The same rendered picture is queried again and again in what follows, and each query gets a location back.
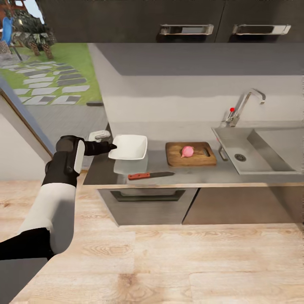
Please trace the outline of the vidalia onion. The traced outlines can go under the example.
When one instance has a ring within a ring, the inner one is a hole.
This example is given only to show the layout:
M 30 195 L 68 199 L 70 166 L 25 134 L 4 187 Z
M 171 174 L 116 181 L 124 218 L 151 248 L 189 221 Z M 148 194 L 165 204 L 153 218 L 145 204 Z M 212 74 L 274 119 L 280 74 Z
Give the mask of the vidalia onion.
M 186 146 L 182 150 L 182 157 L 191 157 L 193 156 L 193 147 Z

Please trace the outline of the bowl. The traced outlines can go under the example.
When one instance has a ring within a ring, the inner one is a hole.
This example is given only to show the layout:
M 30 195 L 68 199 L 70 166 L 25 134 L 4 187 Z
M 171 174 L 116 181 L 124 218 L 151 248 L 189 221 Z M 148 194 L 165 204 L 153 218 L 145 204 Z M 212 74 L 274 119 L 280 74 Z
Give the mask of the bowl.
M 147 149 L 147 137 L 140 135 L 120 135 L 112 142 L 116 149 L 109 152 L 108 159 L 115 161 L 122 160 L 143 160 Z

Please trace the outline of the cutting board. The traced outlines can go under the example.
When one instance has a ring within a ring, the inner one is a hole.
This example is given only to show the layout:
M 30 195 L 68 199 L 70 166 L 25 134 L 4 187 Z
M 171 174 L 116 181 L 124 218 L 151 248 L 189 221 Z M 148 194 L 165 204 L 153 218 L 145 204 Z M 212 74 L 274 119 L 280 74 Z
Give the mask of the cutting board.
M 186 146 L 193 147 L 193 156 L 182 157 Z M 204 150 L 207 151 L 208 157 Z M 203 142 L 167 142 L 166 154 L 170 166 L 205 166 L 217 165 L 217 159 L 208 143 Z

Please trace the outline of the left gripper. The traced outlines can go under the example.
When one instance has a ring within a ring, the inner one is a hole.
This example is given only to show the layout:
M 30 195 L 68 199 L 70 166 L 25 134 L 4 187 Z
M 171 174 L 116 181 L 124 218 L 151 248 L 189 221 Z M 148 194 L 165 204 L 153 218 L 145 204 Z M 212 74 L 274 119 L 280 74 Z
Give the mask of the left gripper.
M 103 154 L 103 153 L 108 153 L 112 149 L 116 149 L 117 148 L 117 146 L 115 146 L 114 144 L 109 144 L 108 141 L 100 141 L 100 142 L 93 142 L 93 141 L 91 141 L 91 143 L 93 145 L 93 152 L 89 156 L 99 155 L 99 154 Z

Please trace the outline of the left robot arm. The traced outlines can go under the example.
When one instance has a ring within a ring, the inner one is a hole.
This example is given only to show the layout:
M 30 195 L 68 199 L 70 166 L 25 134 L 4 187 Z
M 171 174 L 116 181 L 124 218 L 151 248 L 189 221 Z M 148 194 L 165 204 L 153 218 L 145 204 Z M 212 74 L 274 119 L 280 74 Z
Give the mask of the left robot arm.
M 34 276 L 73 240 L 77 177 L 84 156 L 108 153 L 117 146 L 107 130 L 90 133 L 89 141 L 62 136 L 36 200 L 16 236 L 0 243 L 0 304 L 9 304 Z

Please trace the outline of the parer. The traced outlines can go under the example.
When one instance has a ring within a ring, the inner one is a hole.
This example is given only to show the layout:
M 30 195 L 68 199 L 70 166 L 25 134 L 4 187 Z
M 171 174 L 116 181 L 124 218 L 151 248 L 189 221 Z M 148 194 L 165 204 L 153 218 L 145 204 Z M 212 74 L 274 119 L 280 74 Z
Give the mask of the parer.
M 140 179 L 140 178 L 147 178 L 147 177 L 152 177 L 152 176 L 166 176 L 166 175 L 175 175 L 176 173 L 173 172 L 155 172 L 155 173 L 137 173 L 134 175 L 129 174 L 128 178 L 129 179 Z

